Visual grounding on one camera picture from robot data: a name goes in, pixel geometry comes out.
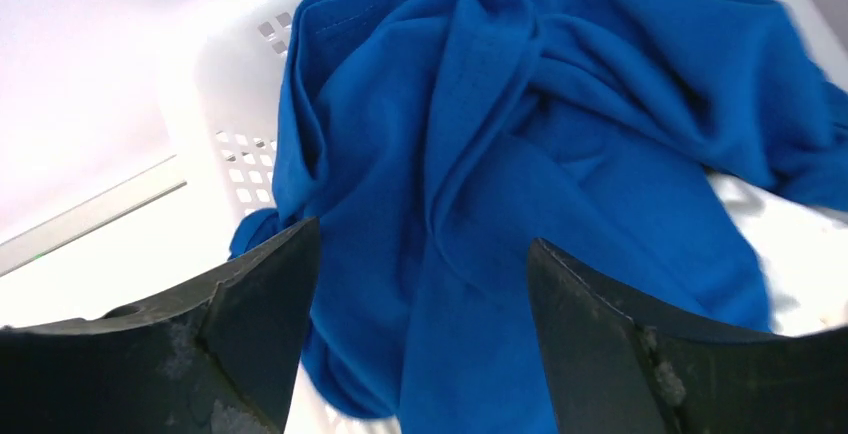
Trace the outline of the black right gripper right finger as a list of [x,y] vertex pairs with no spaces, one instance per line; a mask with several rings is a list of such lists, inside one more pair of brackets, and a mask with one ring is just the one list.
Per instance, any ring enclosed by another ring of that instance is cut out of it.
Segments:
[[843,433],[847,331],[786,337],[674,307],[543,239],[528,293],[562,433]]

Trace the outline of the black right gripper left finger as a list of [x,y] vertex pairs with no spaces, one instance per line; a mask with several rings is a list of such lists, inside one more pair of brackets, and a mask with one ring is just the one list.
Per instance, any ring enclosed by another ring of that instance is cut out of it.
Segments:
[[319,263],[316,219],[94,319],[1,332],[5,433],[280,433]]

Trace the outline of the blue printed t shirt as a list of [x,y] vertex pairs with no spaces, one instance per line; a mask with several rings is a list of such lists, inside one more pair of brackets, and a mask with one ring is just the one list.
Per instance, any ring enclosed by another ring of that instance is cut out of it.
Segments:
[[684,310],[770,327],[716,170],[847,207],[847,95],[774,0],[303,0],[275,207],[321,271],[302,363],[350,417],[405,433],[556,429],[528,302],[547,239]]

